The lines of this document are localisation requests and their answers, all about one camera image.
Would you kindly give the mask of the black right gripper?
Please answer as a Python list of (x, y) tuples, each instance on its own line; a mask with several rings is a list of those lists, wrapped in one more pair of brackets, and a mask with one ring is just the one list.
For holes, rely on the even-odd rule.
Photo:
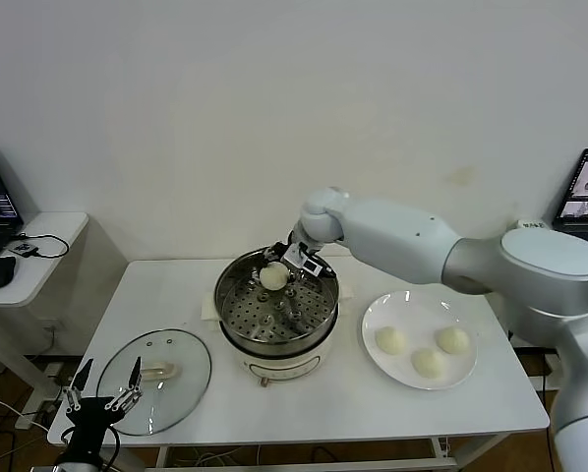
[(323, 266), (310, 258), (324, 247), (324, 242), (313, 239), (304, 228), (293, 228), (288, 242), (275, 242), (262, 249), (262, 266), (282, 262), (293, 279), (318, 279)]

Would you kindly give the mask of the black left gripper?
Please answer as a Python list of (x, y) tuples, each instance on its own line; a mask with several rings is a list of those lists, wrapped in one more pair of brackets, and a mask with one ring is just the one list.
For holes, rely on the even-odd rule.
[(120, 422), (139, 401), (142, 358), (138, 357), (129, 376), (128, 386), (112, 397), (87, 397), (82, 393), (88, 381), (91, 359), (76, 372), (71, 383), (63, 388), (67, 401), (66, 416), (74, 430), (63, 453), (66, 457), (99, 457), (106, 431)]

